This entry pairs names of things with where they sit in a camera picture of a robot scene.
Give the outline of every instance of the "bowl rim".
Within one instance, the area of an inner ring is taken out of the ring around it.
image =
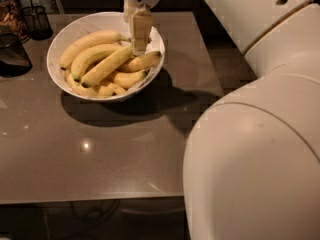
[[[160,67],[159,69],[157,69],[151,76],[147,76],[147,81],[144,81],[141,86],[139,86],[138,88],[136,88],[135,90],[132,91],[128,91],[124,94],[120,94],[120,95],[114,95],[111,97],[107,97],[107,98],[90,98],[90,97],[85,97],[82,95],[79,95],[77,93],[75,93],[74,91],[72,91],[72,89],[67,89],[64,88],[63,86],[61,86],[59,84],[59,81],[56,79],[56,76],[53,74],[53,70],[52,70],[52,66],[50,65],[50,54],[52,53],[52,50],[55,49],[55,44],[56,44],[56,40],[58,40],[60,38],[60,36],[66,31],[67,28],[70,27],[70,25],[74,25],[77,24],[81,21],[83,21],[86,18],[90,18],[90,17],[96,17],[96,16],[119,16],[119,17],[123,17],[123,13],[122,12],[98,12],[98,13],[92,13],[89,15],[85,15],[79,19],[76,19],[72,22],[70,22],[68,25],[66,25],[64,28],[62,28],[59,33],[54,37],[54,39],[52,40],[49,49],[48,49],[48,53],[47,53],[47,59],[46,59],[46,64],[47,64],[47,70],[49,72],[49,75],[51,77],[51,79],[53,80],[53,82],[64,92],[75,96],[77,98],[86,100],[86,101],[93,101],[93,102],[106,102],[106,103],[115,103],[115,102],[122,102],[130,97],[132,97],[133,95],[137,94],[138,92],[142,91],[145,87],[147,87],[152,81],[153,79],[159,74],[159,72],[161,71],[162,65],[164,63],[164,59],[165,59],[165,45],[163,42],[163,39],[160,35],[160,33],[158,32],[157,28],[155,28],[154,26],[152,27],[151,33],[155,32],[156,34],[159,35],[159,41],[160,41],[160,49],[162,48],[163,52],[161,52],[161,58],[159,61],[159,64],[157,66]]]

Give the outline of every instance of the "dark floor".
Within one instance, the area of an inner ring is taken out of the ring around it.
[[[0,239],[189,240],[183,198],[0,206]]]

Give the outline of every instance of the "bowl of bananas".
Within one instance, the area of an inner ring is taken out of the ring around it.
[[[122,102],[148,86],[160,72],[165,46],[152,27],[146,52],[133,56],[123,14],[84,16],[62,29],[47,54],[50,77],[80,99]]]

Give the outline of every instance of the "table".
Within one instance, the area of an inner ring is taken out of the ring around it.
[[[51,80],[55,35],[84,15],[49,15],[52,38],[24,44],[28,73],[0,77],[0,204],[183,196],[186,139],[222,88],[191,12],[154,13],[166,59],[153,84],[92,103]]]

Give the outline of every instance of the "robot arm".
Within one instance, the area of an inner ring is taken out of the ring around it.
[[[159,0],[124,0],[124,20],[129,23],[134,55],[146,51],[153,24],[150,9]]]
[[[320,6],[205,0],[258,80],[226,95],[187,141],[192,240],[320,235]]]

